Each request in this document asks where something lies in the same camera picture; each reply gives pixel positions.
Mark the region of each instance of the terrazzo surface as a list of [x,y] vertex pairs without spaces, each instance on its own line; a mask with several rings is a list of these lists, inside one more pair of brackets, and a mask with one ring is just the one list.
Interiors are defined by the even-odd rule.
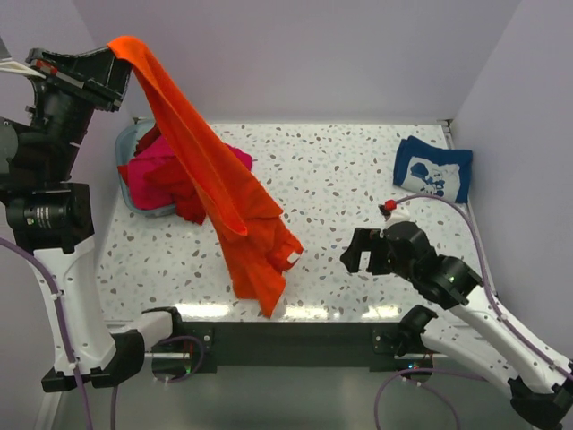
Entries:
[[[286,289],[271,321],[395,322],[412,306],[427,305],[404,280],[350,275],[339,257],[354,228],[383,226],[378,203],[408,195],[392,184],[400,140],[414,135],[447,148],[440,126],[212,127],[224,142],[254,156],[254,175],[282,206],[283,220],[305,247],[285,275]],[[418,199],[408,209],[439,253],[463,257],[479,271],[467,227],[451,208]],[[177,305],[186,321],[268,321],[257,301],[235,297],[208,220],[196,226],[176,215],[148,219],[130,212],[121,194],[97,278],[109,322],[131,321],[145,309],[168,305]]]

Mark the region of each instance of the pink cloth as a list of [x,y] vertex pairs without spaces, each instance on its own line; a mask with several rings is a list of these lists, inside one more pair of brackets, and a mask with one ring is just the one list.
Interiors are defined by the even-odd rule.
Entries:
[[[252,157],[249,154],[230,145],[227,145],[227,147],[249,170],[252,169]],[[151,210],[168,206],[175,202],[172,194],[149,184],[145,180],[147,173],[163,166],[174,157],[175,154],[169,147],[165,137],[159,136],[148,149],[127,163],[127,184],[136,208]]]

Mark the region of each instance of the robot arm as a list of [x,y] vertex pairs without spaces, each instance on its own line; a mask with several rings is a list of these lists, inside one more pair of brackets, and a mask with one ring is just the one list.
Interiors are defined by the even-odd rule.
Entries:
[[[573,405],[573,375],[569,359],[551,349],[493,297],[494,312],[482,279],[462,260],[437,255],[425,233],[403,211],[381,207],[387,228],[357,228],[340,260],[349,272],[358,271],[363,251],[370,251],[368,272],[395,273],[409,281],[428,301],[450,311],[487,342],[476,340],[440,321],[432,310],[416,306],[400,323],[398,354],[412,339],[448,354],[476,371],[511,398],[514,410],[542,430],[559,428]],[[548,364],[519,339],[507,322],[534,348],[550,358]]]
[[[96,286],[90,191],[67,182],[93,111],[120,108],[131,66],[107,47],[77,56],[32,49],[26,61],[29,67],[0,66],[18,70],[34,88],[29,125],[0,118],[0,201],[16,244],[43,263],[57,286],[50,289],[34,269],[55,347],[54,367],[42,385],[46,392],[71,390],[79,369],[96,388],[117,386],[137,374],[145,351],[180,323],[176,309],[155,309],[123,332],[109,333]],[[75,363],[64,351],[55,302]]]

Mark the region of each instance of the blue cloth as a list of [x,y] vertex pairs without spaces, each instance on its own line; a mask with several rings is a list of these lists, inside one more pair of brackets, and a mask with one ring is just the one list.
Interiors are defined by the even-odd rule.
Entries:
[[467,203],[472,179],[470,150],[443,150],[414,136],[403,139],[394,163],[394,185],[420,194],[435,194]]

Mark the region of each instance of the orange towel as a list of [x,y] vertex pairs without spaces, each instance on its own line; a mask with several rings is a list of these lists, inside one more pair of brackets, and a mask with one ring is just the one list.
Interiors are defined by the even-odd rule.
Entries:
[[227,149],[176,87],[150,49],[122,36],[111,41],[142,86],[158,127],[191,178],[213,226],[239,298],[257,298],[270,317],[285,288],[282,271],[303,252],[282,210]]

